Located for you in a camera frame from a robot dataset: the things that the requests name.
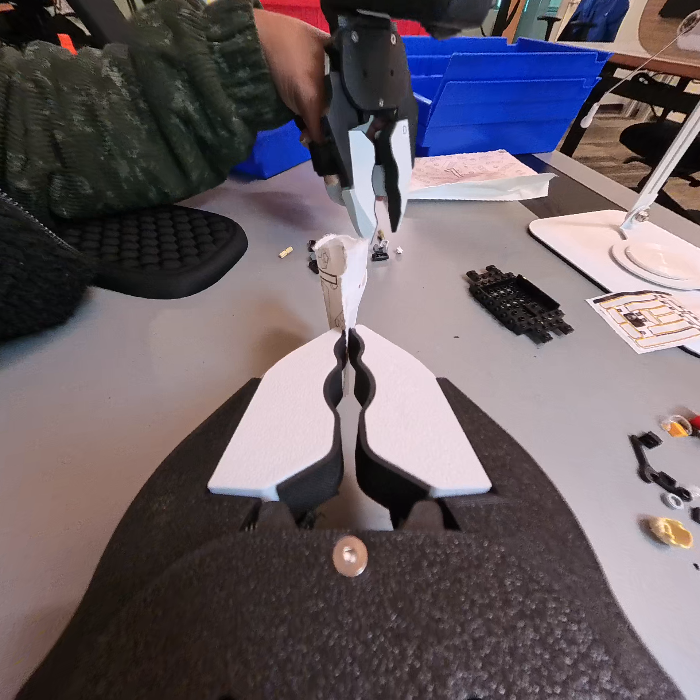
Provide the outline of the tan toy hair piece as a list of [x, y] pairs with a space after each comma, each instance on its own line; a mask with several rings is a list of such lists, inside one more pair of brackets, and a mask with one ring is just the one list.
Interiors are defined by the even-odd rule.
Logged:
[[694, 547], [692, 533], [678, 520], [665, 517], [645, 517], [644, 529], [657, 542], [677, 549], [691, 549]]

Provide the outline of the cluster of grey tan bricks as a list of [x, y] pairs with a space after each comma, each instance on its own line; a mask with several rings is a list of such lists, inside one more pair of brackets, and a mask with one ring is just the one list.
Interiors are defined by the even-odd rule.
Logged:
[[[376, 234], [376, 242], [372, 244], [371, 247], [371, 260], [372, 261], [384, 261], [389, 259], [390, 246], [389, 241], [382, 229]], [[314, 250], [317, 244], [317, 240], [307, 241], [307, 252], [310, 255], [310, 260], [315, 260]], [[284, 259], [293, 253], [293, 247], [289, 246], [278, 253], [280, 259]]]

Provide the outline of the grey desk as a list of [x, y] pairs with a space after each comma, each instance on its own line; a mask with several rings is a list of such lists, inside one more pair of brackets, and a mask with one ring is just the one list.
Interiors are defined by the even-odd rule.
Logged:
[[[699, 411], [699, 360], [636, 355], [587, 304], [599, 291], [529, 235], [536, 217], [626, 210], [634, 193], [559, 153], [546, 198], [411, 202], [400, 256], [370, 265], [358, 321], [450, 379], [538, 462], [578, 518], [639, 636], [699, 698], [699, 528], [637, 476], [631, 433]], [[327, 329], [308, 239], [352, 233], [309, 163], [185, 203], [240, 223], [249, 248], [210, 289], [143, 300], [101, 289], [66, 325], [1, 347], [1, 698], [73, 615], [119, 520], [175, 446], [251, 377]], [[284, 259], [278, 253], [292, 246]], [[493, 319], [465, 274], [522, 275], [574, 332], [536, 345]], [[645, 517], [680, 521], [691, 549]]]

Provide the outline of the opened printed paper bag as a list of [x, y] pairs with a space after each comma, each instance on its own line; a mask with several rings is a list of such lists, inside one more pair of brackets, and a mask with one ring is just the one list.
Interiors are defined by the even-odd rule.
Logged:
[[546, 197], [551, 172], [538, 173], [507, 151], [417, 157], [408, 198], [520, 202]]

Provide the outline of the small white paper bag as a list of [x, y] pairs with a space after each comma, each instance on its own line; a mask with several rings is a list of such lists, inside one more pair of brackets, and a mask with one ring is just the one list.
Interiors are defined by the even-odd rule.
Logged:
[[369, 242], [347, 234], [327, 234], [311, 251], [319, 271], [328, 326], [342, 334], [348, 346], [367, 284]]

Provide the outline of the cluster of black yellow bricks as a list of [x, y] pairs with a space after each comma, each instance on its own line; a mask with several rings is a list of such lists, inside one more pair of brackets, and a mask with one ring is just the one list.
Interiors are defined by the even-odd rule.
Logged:
[[[690, 438], [697, 433], [696, 425], [680, 415], [671, 415], [662, 421], [660, 430], [665, 432], [668, 438]], [[661, 434], [643, 431], [630, 434], [628, 438], [641, 481], [660, 490], [660, 500], [668, 509], [678, 513], [687, 512], [690, 520], [699, 524], [699, 486], [678, 480], [667, 471], [655, 468], [650, 461], [650, 452], [658, 449], [664, 442]]]

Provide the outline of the black toy chassis plate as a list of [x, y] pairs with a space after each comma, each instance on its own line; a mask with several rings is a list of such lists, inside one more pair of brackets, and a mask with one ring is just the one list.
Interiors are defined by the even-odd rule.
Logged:
[[516, 336], [544, 345], [574, 332], [560, 304], [522, 275], [489, 265], [470, 270], [465, 279], [471, 297]]

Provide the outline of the person's left hand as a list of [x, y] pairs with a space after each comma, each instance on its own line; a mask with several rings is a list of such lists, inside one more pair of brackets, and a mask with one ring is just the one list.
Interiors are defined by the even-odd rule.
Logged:
[[322, 144], [321, 119], [327, 111], [326, 46], [330, 36], [302, 20], [255, 9], [265, 61], [281, 100], [301, 119], [305, 139]]

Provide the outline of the blue plastic bin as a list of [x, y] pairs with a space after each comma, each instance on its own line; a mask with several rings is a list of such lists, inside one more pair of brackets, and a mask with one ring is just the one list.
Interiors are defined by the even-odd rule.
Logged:
[[416, 156], [555, 150], [610, 53], [520, 38], [403, 38], [418, 105]]
[[230, 172], [267, 180], [308, 162], [311, 154], [300, 137], [301, 131], [294, 120], [282, 127], [258, 132], [249, 157]]

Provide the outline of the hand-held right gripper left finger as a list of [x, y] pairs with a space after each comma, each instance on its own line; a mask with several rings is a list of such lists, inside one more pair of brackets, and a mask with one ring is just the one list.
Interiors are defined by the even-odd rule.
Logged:
[[296, 518], [336, 497], [346, 350], [345, 331], [331, 329], [264, 373], [209, 479], [212, 494], [284, 503]]

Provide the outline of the black honeycomb cushion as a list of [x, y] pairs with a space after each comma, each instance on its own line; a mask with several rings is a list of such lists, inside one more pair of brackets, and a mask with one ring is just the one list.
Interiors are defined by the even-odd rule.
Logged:
[[63, 221], [57, 234], [95, 262], [97, 287], [149, 300], [205, 291], [249, 246], [231, 218], [180, 205]]

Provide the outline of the yellow black sticker sheet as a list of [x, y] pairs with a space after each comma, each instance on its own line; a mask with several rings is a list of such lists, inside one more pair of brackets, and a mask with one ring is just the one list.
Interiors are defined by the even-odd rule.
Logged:
[[671, 293], [612, 293], [586, 303], [636, 354], [678, 347], [699, 354], [699, 313]]

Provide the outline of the white book stand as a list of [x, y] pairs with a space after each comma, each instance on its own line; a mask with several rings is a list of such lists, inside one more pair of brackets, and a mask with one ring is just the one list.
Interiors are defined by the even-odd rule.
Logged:
[[678, 320], [657, 325], [656, 335], [644, 328], [642, 335], [623, 335], [641, 354], [679, 346], [699, 356], [699, 246], [650, 219], [650, 208], [698, 135], [696, 104], [627, 212], [561, 215], [529, 225], [535, 239], [619, 304], [650, 295], [678, 311]]

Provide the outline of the red plastic bin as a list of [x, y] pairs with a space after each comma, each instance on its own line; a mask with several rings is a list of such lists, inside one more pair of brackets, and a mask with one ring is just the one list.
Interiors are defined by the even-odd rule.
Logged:
[[[260, 1], [267, 11], [296, 18], [327, 33], [332, 33], [323, 14], [320, 1]], [[428, 36], [416, 21], [393, 19], [401, 36]]]

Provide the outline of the person's left forearm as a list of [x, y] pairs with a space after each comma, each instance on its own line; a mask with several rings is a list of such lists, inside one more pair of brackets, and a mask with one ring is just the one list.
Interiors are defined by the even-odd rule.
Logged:
[[129, 43], [1, 45], [1, 190], [42, 221], [171, 204], [220, 185], [292, 114], [258, 1], [154, 1]]

